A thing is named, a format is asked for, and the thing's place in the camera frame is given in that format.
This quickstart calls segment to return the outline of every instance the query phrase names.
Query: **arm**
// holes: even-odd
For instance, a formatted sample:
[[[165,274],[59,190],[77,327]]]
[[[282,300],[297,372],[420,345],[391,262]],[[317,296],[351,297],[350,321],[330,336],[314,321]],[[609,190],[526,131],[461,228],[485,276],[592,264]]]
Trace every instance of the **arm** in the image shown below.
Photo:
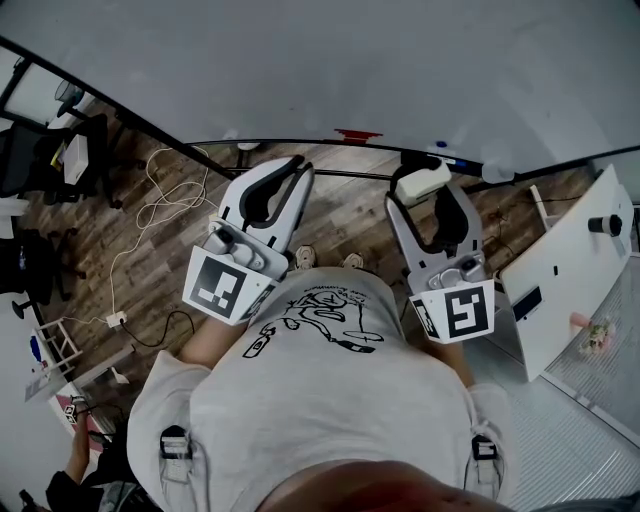
[[[78,413],[78,429],[73,436],[71,457],[64,472],[76,484],[82,483],[84,472],[89,466],[89,431],[87,429],[87,414],[84,411]]]
[[[222,356],[244,334],[247,325],[247,323],[227,325],[213,317],[208,317],[202,327],[182,347],[178,360],[213,369]]]
[[[443,345],[442,343],[425,340],[420,349],[453,369],[466,388],[474,385],[473,373],[471,373],[469,363],[464,357],[462,343]]]

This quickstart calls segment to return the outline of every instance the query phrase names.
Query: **shoe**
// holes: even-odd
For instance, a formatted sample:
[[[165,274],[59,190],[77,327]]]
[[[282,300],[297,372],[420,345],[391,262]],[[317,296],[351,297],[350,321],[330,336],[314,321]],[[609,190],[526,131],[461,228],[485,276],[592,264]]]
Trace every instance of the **shoe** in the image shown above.
[[[316,251],[310,245],[301,245],[296,251],[296,270],[310,270],[317,265]]]
[[[364,258],[358,252],[352,252],[342,262],[342,268],[359,268],[364,269]]]

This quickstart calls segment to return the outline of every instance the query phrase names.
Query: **white table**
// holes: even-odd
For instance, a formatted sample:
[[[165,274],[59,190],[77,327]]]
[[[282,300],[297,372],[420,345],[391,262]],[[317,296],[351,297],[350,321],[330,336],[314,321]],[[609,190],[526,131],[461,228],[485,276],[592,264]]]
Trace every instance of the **white table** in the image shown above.
[[[623,223],[619,240],[588,230],[589,218],[613,214]],[[591,317],[611,290],[631,253],[632,223],[631,200],[610,165],[542,238],[502,271],[512,306],[536,287],[542,295],[542,301],[515,322],[529,381],[577,334],[569,323],[571,313]]]

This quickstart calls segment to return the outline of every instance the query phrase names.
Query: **white box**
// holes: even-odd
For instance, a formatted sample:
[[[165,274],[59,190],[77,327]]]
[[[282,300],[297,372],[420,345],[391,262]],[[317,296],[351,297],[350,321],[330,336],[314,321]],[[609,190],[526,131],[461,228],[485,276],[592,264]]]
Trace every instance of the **white box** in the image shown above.
[[[64,182],[69,185],[78,183],[80,176],[89,165],[87,138],[76,135],[64,152]]]

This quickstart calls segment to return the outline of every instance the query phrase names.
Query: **person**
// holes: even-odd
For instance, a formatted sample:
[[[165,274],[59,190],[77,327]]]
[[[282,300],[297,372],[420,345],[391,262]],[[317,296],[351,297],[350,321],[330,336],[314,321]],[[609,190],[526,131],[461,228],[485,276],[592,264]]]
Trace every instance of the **person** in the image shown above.
[[[403,336],[360,255],[296,271],[248,325],[207,318],[158,354],[129,420],[133,472],[166,511],[503,510],[517,456],[508,399],[460,344]]]
[[[53,475],[46,491],[52,512],[158,512],[131,471],[126,454],[127,424],[121,423],[113,440],[98,458],[98,467],[84,478],[89,466],[90,408],[74,397],[77,429],[64,471]]]

